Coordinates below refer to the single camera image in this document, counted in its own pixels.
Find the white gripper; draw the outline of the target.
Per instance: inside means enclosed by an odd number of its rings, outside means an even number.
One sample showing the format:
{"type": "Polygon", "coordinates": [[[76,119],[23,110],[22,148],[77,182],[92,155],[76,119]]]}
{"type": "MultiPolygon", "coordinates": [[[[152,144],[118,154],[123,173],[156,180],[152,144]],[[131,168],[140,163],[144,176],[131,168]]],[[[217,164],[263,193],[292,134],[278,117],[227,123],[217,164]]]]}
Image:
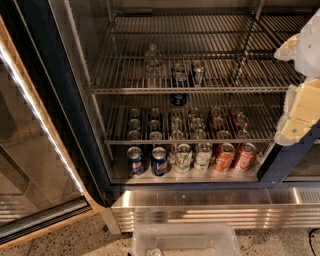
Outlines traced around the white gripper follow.
{"type": "MultiPolygon", "coordinates": [[[[294,60],[295,69],[306,77],[320,77],[320,9],[274,53],[281,61],[294,60]]],[[[285,94],[274,141],[282,146],[298,143],[320,120],[320,79],[290,85],[285,94]]]]}

